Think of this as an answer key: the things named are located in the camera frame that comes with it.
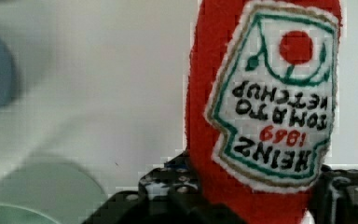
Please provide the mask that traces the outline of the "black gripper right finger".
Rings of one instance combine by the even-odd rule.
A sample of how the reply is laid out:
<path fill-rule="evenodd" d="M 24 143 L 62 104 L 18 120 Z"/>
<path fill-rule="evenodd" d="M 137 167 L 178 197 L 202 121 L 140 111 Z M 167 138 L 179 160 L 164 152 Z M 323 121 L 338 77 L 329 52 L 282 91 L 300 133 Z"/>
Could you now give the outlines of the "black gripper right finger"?
<path fill-rule="evenodd" d="M 358 224 L 358 170 L 324 165 L 311 192 L 315 224 Z"/>

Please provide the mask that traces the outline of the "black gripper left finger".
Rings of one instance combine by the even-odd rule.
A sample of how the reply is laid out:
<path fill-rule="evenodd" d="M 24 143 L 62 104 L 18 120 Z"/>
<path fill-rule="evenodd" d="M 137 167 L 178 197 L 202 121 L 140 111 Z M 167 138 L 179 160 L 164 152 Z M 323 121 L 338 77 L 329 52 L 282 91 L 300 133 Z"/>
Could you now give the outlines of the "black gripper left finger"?
<path fill-rule="evenodd" d="M 246 224 L 226 205 L 202 195 L 187 152 L 155 168 L 137 190 L 110 197 L 82 224 Z"/>

